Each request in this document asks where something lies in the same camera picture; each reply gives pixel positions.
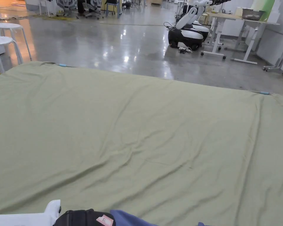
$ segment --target cable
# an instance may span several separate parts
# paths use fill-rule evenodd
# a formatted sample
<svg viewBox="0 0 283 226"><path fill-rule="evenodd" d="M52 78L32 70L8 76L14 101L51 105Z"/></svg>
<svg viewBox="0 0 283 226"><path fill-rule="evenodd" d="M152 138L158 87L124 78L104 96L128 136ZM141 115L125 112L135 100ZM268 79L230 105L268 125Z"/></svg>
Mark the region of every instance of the cable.
<svg viewBox="0 0 283 226"><path fill-rule="evenodd" d="M168 29L175 28L175 26L176 26L176 25L175 25L175 26L172 26L169 22L165 22L165 23L164 23L164 26L165 26L166 28L168 28Z"/></svg>

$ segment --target table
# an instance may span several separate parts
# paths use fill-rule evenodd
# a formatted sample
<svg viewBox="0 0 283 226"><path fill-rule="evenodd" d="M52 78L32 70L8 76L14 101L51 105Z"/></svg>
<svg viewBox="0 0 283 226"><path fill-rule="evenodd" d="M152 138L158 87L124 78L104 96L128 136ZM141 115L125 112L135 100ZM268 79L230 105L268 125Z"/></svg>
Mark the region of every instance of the table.
<svg viewBox="0 0 283 226"><path fill-rule="evenodd" d="M217 37L216 37L216 41L215 41L215 44L214 44L214 47L213 47L213 51L212 52L203 51L203 52L201 52L201 55L204 55L204 53L208 53L208 54L220 55L220 56L223 56L223 59L226 59L226 55L224 55L222 53L217 53L216 52L217 51L217 47L218 47L218 43L219 43L219 40L220 40L220 36L221 36L221 33L222 33L222 28L224 26L224 22L226 20L242 20L243 21L243 26L241 28L239 37L238 37L238 39L237 39L237 41L235 43L234 51L237 51L237 49L238 49L238 46L239 46L239 43L241 42L242 34L243 34L243 31L244 31L244 28L245 28L246 25L248 25L250 27L253 27L255 29L255 32L253 34L252 40L250 42L250 45L248 46L247 51L246 51L246 53L244 55L244 58L243 59L234 58L233 57L234 53L233 53L231 60L240 61L240 62L249 63L249 64L257 64L257 62L248 61L247 58L250 55L250 52L251 52L252 47L254 45L255 38L257 36L259 26L263 25L263 24L265 24L265 25L267 25L267 24L280 25L280 24L277 24L277 23L267 23L267 22L263 22L263 21L245 20L242 17L237 16L237 15L233 15L233 14L210 13L210 12L208 12L207 14L209 16L212 16L212 17L216 18L216 21L214 23L213 32L212 32L212 37L210 38L210 45L213 44L213 40L214 40L214 37L215 37L216 33L217 33Z"/></svg>
<svg viewBox="0 0 283 226"><path fill-rule="evenodd" d="M177 2L178 2L178 4L177 4L176 15L178 15L180 13L181 5L185 5L185 4L189 3L188 0L183 0L183 1L178 0Z"/></svg>

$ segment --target bed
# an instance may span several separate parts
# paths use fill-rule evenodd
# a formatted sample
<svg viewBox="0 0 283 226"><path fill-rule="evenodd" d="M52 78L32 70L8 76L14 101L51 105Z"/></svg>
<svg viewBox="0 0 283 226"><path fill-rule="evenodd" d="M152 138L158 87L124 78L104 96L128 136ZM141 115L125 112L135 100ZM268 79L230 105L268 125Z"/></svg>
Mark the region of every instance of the bed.
<svg viewBox="0 0 283 226"><path fill-rule="evenodd" d="M0 214L283 225L283 96L30 62L0 75Z"/></svg>

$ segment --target desk leg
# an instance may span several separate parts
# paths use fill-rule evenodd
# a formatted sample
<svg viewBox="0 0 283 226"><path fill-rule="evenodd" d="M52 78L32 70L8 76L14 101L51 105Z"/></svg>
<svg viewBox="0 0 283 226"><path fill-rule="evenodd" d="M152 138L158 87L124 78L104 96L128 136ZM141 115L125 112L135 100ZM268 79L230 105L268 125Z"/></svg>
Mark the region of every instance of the desk leg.
<svg viewBox="0 0 283 226"><path fill-rule="evenodd" d="M243 25L242 25L242 28L241 28L239 37L238 37L238 39L237 39L237 41L236 41L235 47L234 47L233 49L227 48L227 50L238 51L239 43L240 43L241 40L242 40L242 35L243 35L243 32L244 32L245 26L246 26L246 23L245 23L245 21L243 21ZM234 59L234 54L235 54L235 52L233 52L231 60Z"/></svg>
<svg viewBox="0 0 283 226"><path fill-rule="evenodd" d="M214 38L215 38L217 27L218 27L218 18L215 17L215 23L214 23L212 35L210 37L209 46L213 46L213 41L214 41Z"/></svg>
<svg viewBox="0 0 283 226"><path fill-rule="evenodd" d="M256 27L256 28L255 28L254 35L253 35L253 37L252 37L252 40L251 40L251 42L250 42L250 45L249 45L248 48L247 48L247 51L246 51L246 53L245 53L245 56L244 56L243 60L234 58L234 59L233 59L234 61L240 61L240 62L249 63L249 64L258 64L257 62L253 62L253 61L248 61L248 60L247 60L247 58L248 58L248 56L250 55L250 52L251 52L251 50L252 50L252 47L253 47L253 45L254 45L254 42L255 42L255 39L256 39L256 36L257 36L257 33L258 33L258 29L259 29L259 27Z"/></svg>
<svg viewBox="0 0 283 226"><path fill-rule="evenodd" d="M217 53L218 43L220 41L220 37L221 37L221 33L222 33L222 28L223 28L224 22L225 22L225 19L220 20L220 22L219 22L219 20L216 21L217 26L219 24L219 29L218 29L218 32L217 32L217 37L216 37L216 41L215 41L215 44L214 44L213 51L212 52L203 51L203 52L201 52L201 55L204 55L204 53L208 53L208 54L223 56L223 59L226 59L226 56L224 54Z"/></svg>

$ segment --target chair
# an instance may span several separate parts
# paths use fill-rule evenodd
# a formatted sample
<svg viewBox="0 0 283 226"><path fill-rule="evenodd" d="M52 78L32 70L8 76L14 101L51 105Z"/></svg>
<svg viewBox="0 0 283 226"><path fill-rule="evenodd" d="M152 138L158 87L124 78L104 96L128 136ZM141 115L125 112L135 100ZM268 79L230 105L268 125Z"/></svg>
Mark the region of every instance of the chair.
<svg viewBox="0 0 283 226"><path fill-rule="evenodd" d="M28 47L28 43L27 43L27 39L26 39L25 32L24 32L24 28L21 25L19 25L19 24L0 23L0 29L3 31L3 36L5 36L4 30L5 29L9 29L11 31L11 37L12 37L12 39L14 41L16 41L16 38L15 38L13 30L21 29L22 32L23 32L23 36L24 36L25 42L26 42L29 58L32 61L31 54L30 54L29 47Z"/></svg>
<svg viewBox="0 0 283 226"><path fill-rule="evenodd" d="M71 14L71 10L76 7L76 0L56 0L57 5L64 10L64 16L66 15L66 11L68 11L68 15Z"/></svg>
<svg viewBox="0 0 283 226"><path fill-rule="evenodd" d="M20 50L19 50L19 47L18 47L16 41L14 39L12 39L11 37L0 36L0 46L8 45L10 43L14 44L16 55L17 55L17 59L18 59L18 64L22 64L23 63L23 58L21 56L21 53L20 53ZM1 73L5 72L3 64L2 64L2 61L1 61L1 58L0 58L0 72Z"/></svg>
<svg viewBox="0 0 283 226"><path fill-rule="evenodd" d="M108 6L113 5L113 12L114 12L114 7L116 6L116 11L117 11L117 18L119 18L119 2L116 1L116 3L110 3L106 1L106 17L108 16Z"/></svg>
<svg viewBox="0 0 283 226"><path fill-rule="evenodd" d="M101 5L102 0L85 0L85 2L83 2L83 6L85 9L89 10L89 13L85 15L85 17L96 16L99 20L101 15Z"/></svg>

